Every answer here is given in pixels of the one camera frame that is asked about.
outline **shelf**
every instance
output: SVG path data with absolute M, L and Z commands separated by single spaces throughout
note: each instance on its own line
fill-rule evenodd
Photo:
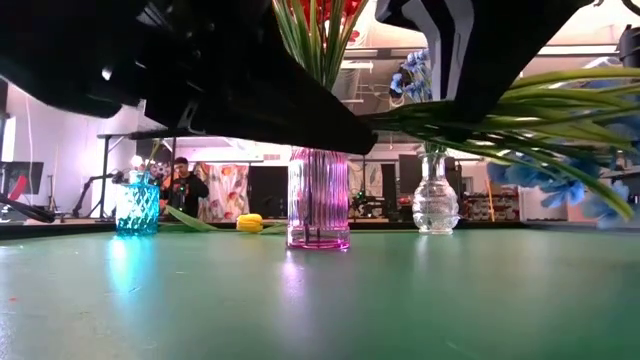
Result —
M 600 175 L 601 179 L 610 179 L 613 177 L 627 177 L 631 175 L 640 174 L 640 165 L 631 166 L 621 171 L 605 171 L 602 175 Z

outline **pink glass vase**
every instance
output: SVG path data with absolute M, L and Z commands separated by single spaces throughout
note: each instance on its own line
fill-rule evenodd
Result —
M 289 162 L 287 246 L 347 249 L 349 245 L 347 156 L 294 148 Z

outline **monitor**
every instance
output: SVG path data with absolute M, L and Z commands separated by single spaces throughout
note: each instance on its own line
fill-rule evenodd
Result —
M 34 162 L 31 166 L 31 178 L 29 178 L 28 161 L 12 161 L 0 163 L 0 175 L 2 177 L 2 192 L 8 194 L 16 186 L 16 182 L 21 175 L 27 178 L 27 186 L 23 195 L 38 195 L 40 192 L 40 182 L 42 180 L 43 162 Z

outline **tripod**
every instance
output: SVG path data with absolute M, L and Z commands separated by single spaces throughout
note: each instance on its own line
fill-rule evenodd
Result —
M 56 205 L 56 199 L 53 197 L 53 175 L 47 175 L 49 178 L 49 211 L 54 214 L 58 212 L 58 205 Z

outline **yellow object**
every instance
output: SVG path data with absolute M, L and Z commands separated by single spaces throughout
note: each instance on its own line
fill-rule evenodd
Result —
M 262 216 L 258 214 L 247 214 L 238 216 L 236 230 L 251 233 L 262 231 Z

